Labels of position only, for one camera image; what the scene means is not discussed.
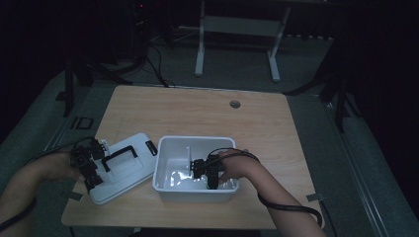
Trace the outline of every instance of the dark background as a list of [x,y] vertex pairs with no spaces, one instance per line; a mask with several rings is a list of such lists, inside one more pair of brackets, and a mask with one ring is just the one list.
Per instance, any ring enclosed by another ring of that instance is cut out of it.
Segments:
[[[115,2],[1,2],[0,141],[14,128],[44,85],[63,70],[69,54],[82,52],[107,62],[131,56],[126,48],[127,34],[131,31],[127,9],[132,4],[136,6],[138,1],[120,1],[119,5]],[[155,7],[158,1],[143,2]],[[301,35],[303,39],[308,36],[335,39],[334,49],[324,61],[326,68],[345,72],[348,92],[354,94],[357,106],[418,216],[419,197],[415,194],[419,187],[418,3],[358,2],[351,7],[341,5],[345,1],[335,1],[337,5],[293,4],[286,34]],[[199,24],[199,1],[168,3],[172,26]],[[249,10],[249,17],[275,16],[247,4],[241,8],[227,6],[218,13],[224,14],[225,9],[238,15]]]

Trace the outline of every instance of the human arm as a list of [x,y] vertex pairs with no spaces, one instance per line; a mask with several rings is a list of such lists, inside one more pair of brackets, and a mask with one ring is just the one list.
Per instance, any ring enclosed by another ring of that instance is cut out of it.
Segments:
[[[0,197],[0,223],[24,211],[34,200],[43,181],[83,180],[78,170],[69,165],[70,153],[58,152],[44,156],[21,168],[9,181]],[[31,236],[32,217],[27,215],[0,232],[3,236]]]
[[[220,152],[219,157],[237,151]],[[232,156],[222,160],[225,172],[219,177],[221,183],[229,179],[246,178],[265,200],[285,205],[301,205],[261,164],[247,156]],[[326,236],[313,217],[306,212],[282,211],[268,208],[268,211],[283,236]]]

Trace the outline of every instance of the plastic bin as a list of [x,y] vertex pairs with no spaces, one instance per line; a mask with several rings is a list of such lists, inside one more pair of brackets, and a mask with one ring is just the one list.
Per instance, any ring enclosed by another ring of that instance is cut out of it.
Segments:
[[230,147],[235,148],[235,142],[229,137],[162,137],[158,144],[153,188],[163,201],[227,202],[238,190],[238,180],[231,179],[217,190],[208,190],[207,176],[194,180],[190,161],[206,160],[215,149]]

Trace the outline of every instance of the human hand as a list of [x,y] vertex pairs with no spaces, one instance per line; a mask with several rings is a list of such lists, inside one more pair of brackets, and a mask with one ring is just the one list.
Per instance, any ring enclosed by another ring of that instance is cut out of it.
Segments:
[[[219,157],[228,156],[240,151],[229,149],[225,152],[221,151],[218,153]],[[237,155],[228,157],[221,160],[222,166],[224,167],[224,173],[219,177],[219,183],[223,184],[229,179],[240,179],[247,178],[251,174],[251,170],[255,167],[262,166],[257,160],[252,159],[248,156]]]
[[40,175],[42,180],[73,179],[84,181],[78,169],[70,166],[71,154],[69,152],[57,152],[46,155],[27,165]]

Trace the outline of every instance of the forearm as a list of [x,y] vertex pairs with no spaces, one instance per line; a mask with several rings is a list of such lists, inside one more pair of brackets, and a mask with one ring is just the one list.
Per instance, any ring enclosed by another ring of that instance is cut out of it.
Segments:
[[[268,202],[284,205],[300,203],[263,166],[253,167],[247,176],[257,192]],[[277,228],[284,236],[325,236],[314,218],[305,212],[268,208]]]
[[[22,168],[12,177],[0,197],[0,223],[22,213],[31,205],[41,181],[41,174],[31,167]],[[20,233],[19,236],[26,236],[24,233],[30,233],[28,231],[31,230],[31,223],[32,219],[26,216],[5,231],[0,232],[0,236],[8,236],[8,233],[15,235],[18,233],[17,231]]]

